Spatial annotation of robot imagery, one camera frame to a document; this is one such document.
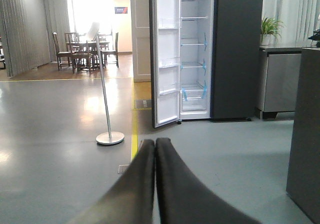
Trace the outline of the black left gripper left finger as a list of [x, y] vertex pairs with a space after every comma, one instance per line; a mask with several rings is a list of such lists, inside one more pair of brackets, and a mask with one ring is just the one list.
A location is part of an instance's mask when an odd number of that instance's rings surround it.
[[143, 140], [116, 183], [70, 224], [151, 224], [155, 191], [155, 142]]

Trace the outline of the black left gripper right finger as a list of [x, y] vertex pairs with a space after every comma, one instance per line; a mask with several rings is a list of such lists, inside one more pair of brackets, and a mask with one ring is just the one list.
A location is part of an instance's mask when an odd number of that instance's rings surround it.
[[155, 161], [161, 223], [258, 223], [207, 188], [188, 168], [168, 137], [156, 139]]

